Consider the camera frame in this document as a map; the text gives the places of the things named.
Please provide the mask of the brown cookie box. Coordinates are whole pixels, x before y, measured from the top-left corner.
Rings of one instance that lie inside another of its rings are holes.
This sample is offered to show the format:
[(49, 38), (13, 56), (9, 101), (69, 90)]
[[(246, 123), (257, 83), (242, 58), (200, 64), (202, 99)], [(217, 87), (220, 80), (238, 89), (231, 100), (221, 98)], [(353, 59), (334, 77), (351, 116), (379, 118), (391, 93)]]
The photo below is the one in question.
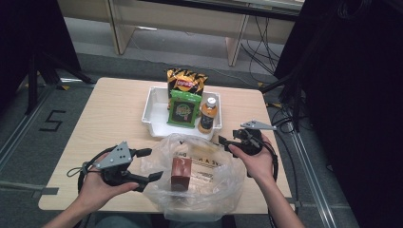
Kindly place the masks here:
[(171, 169), (171, 190), (187, 191), (191, 178), (192, 161), (188, 158), (174, 158)]

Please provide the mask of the person's legs in jeans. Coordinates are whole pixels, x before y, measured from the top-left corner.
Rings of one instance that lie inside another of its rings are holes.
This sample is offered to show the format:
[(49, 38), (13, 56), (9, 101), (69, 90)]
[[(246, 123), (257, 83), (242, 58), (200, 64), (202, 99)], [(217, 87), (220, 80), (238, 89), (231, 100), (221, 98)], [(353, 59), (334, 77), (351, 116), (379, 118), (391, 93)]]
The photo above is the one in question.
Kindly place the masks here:
[(237, 228), (233, 216), (217, 221), (176, 221), (161, 214), (97, 213), (95, 228)]

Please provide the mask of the black curtain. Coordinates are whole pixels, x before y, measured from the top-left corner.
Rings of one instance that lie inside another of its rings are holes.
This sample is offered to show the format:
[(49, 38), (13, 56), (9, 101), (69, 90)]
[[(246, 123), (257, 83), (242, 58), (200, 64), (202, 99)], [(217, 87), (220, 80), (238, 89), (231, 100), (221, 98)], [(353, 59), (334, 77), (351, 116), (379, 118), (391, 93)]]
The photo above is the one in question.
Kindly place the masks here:
[(0, 112), (29, 78), (36, 51), (81, 71), (57, 0), (0, 0)]
[(344, 0), (300, 84), (360, 228), (403, 228), (403, 0)]

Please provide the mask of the orange drink bottle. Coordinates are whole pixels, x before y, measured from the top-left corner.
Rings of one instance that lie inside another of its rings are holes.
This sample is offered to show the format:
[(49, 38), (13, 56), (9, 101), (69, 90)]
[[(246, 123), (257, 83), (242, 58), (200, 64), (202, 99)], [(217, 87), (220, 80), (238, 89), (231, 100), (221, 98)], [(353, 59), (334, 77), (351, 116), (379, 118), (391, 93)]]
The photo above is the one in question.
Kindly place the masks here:
[(214, 119), (218, 113), (217, 100), (210, 97), (201, 106), (201, 118), (198, 129), (202, 134), (208, 134), (212, 131)]

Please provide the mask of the black metal stand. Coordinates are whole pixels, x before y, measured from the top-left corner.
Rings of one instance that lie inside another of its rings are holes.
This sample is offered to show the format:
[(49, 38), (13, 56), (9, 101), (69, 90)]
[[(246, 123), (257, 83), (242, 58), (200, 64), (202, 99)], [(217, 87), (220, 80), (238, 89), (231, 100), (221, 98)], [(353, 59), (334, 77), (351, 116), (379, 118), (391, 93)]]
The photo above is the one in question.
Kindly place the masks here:
[(280, 101), (284, 105), (290, 105), (292, 107), (291, 121), (294, 130), (299, 132), (299, 111), (300, 111), (300, 97), (302, 89), (299, 80), (299, 74), (291, 72), (288, 75), (278, 79), (270, 85), (266, 85), (259, 88), (259, 91), (264, 94), (279, 86), (283, 86), (283, 89), (278, 96)]

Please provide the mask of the metal floor rail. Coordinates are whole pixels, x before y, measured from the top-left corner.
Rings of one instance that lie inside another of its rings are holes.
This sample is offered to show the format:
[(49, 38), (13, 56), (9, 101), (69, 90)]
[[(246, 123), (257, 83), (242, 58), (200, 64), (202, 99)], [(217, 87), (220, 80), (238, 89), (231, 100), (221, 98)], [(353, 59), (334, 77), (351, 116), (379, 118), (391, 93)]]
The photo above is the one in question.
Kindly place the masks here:
[(300, 159), (303, 172), (308, 181), (323, 226), (325, 228), (337, 228), (333, 211), (328, 204), (328, 200), (325, 198), (300, 134), (298, 132), (293, 132), (292, 140), (297, 150), (297, 155)]
[(43, 109), (44, 103), (54, 90), (55, 87), (53, 85), (47, 85), (44, 88), (43, 92), (38, 98), (36, 107), (34, 107), (29, 114), (24, 115), (22, 120), (13, 130), (12, 134), (0, 148), (0, 171), (5, 167), (19, 143), (25, 137), (37, 116)]

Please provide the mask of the light wooden desk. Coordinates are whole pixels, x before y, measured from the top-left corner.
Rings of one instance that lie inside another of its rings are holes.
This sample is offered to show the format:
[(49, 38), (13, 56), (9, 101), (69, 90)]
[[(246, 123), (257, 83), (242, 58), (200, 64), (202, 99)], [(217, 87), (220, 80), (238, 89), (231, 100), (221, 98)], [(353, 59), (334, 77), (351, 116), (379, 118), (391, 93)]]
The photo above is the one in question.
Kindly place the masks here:
[(303, 3), (294, 0), (234, 0), (225, 4), (262, 10), (262, 16), (244, 12), (220, 12), (218, 3), (211, 9), (176, 6), (173, 0), (161, 3), (142, 0), (58, 0), (65, 17), (106, 22), (110, 25), (115, 53), (122, 55), (136, 27), (186, 31), (221, 36), (227, 46), (228, 65), (234, 66), (240, 41), (265, 38), (272, 44), (285, 44), (295, 24), (290, 19), (277, 19), (272, 13), (299, 14)]

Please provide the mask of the person's left hand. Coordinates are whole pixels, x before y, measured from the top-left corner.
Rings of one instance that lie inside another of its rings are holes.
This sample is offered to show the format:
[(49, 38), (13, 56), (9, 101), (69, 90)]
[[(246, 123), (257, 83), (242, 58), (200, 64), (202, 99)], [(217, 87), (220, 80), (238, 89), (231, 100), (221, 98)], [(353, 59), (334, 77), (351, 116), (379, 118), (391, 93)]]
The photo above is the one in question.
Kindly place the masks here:
[(110, 186), (103, 181), (100, 171), (92, 166), (86, 174), (83, 187), (73, 205), (78, 211), (89, 214), (101, 209), (112, 198), (138, 187), (137, 182)]

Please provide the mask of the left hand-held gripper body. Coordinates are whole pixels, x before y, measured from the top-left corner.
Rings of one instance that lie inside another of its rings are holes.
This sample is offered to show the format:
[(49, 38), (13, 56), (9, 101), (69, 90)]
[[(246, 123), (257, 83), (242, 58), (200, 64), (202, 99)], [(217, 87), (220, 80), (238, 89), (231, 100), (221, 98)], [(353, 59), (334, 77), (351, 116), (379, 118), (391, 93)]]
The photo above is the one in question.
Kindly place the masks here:
[(127, 142), (121, 142), (94, 165), (101, 172), (103, 181), (108, 185), (117, 186), (127, 182), (140, 183), (141, 179), (128, 171), (136, 154), (136, 149), (130, 149)]

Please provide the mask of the clear plastic bag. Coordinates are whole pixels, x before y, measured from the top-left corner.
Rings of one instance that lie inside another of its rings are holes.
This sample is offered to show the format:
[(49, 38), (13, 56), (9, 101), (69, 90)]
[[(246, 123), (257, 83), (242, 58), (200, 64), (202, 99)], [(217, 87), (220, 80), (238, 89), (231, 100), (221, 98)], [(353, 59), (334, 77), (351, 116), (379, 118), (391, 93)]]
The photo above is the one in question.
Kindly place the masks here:
[[(192, 161), (187, 191), (171, 190), (174, 158)], [(171, 134), (157, 143), (149, 156), (141, 159), (141, 172), (148, 175), (163, 171), (149, 183), (145, 196), (176, 221), (216, 221), (233, 212), (239, 203), (245, 168), (240, 160), (222, 147), (200, 137)]]

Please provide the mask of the black tripod stand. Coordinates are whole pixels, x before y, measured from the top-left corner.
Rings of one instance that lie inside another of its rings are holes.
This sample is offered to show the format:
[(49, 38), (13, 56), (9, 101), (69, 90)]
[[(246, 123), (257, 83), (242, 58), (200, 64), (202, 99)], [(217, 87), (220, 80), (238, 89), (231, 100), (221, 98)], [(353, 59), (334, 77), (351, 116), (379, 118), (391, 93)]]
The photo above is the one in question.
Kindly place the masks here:
[(74, 69), (72, 66), (68, 65), (57, 57), (44, 51), (36, 51), (29, 59), (29, 101), (26, 111), (27, 115), (29, 115), (38, 105), (37, 73), (40, 73), (47, 85), (55, 86), (61, 82), (61, 78), (56, 72), (57, 67), (65, 70), (86, 84), (95, 84), (91, 78), (87, 77), (80, 70)]

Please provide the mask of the yellow black chips bag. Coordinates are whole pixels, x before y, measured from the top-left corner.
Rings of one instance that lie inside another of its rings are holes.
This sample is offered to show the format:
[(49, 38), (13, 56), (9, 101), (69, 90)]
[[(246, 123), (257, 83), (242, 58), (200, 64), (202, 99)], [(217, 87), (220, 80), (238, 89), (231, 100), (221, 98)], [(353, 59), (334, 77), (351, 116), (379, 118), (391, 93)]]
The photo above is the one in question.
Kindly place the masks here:
[(167, 109), (170, 109), (171, 106), (172, 90), (188, 92), (201, 98), (205, 83), (208, 80), (208, 76), (203, 73), (183, 68), (169, 68), (166, 71), (166, 77), (168, 88)]

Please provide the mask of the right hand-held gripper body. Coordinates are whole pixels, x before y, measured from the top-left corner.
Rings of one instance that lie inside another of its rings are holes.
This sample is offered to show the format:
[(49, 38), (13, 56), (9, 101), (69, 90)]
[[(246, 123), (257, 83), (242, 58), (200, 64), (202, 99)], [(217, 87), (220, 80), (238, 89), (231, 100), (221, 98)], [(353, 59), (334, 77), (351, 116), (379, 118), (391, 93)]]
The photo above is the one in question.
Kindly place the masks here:
[(244, 138), (240, 139), (243, 152), (248, 155), (256, 155), (262, 148), (266, 148), (272, 155), (275, 155), (273, 147), (265, 143), (261, 136), (261, 130), (276, 130), (275, 126), (256, 120), (242, 123), (240, 126), (244, 133)]

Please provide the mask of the green seaweed snack packet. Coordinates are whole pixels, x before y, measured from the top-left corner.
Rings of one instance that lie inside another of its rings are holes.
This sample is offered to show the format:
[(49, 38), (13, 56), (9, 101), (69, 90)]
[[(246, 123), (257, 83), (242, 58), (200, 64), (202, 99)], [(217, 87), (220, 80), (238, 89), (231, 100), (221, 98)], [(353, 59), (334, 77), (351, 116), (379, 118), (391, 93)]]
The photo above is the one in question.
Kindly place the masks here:
[(169, 116), (167, 123), (176, 126), (194, 128), (202, 101), (200, 95), (172, 90), (169, 102)]

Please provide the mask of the white plastic tray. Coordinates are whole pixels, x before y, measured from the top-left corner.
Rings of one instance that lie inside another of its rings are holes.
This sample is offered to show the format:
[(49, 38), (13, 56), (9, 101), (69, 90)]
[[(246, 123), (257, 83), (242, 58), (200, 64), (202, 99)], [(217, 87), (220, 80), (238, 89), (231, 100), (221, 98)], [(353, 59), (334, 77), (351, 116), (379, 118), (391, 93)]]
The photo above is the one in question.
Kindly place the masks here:
[(168, 89), (166, 87), (152, 86), (149, 88), (142, 122), (148, 127), (152, 137), (164, 138), (172, 133), (181, 133), (202, 137), (210, 141), (213, 138), (213, 135), (220, 132), (222, 129), (221, 95), (217, 92), (204, 91), (201, 102), (205, 103), (210, 97), (216, 99), (218, 113), (214, 119), (212, 131), (208, 134), (203, 134), (198, 130), (197, 126), (199, 124), (199, 118), (196, 119), (194, 128), (176, 126), (167, 123), (169, 111), (167, 109)]

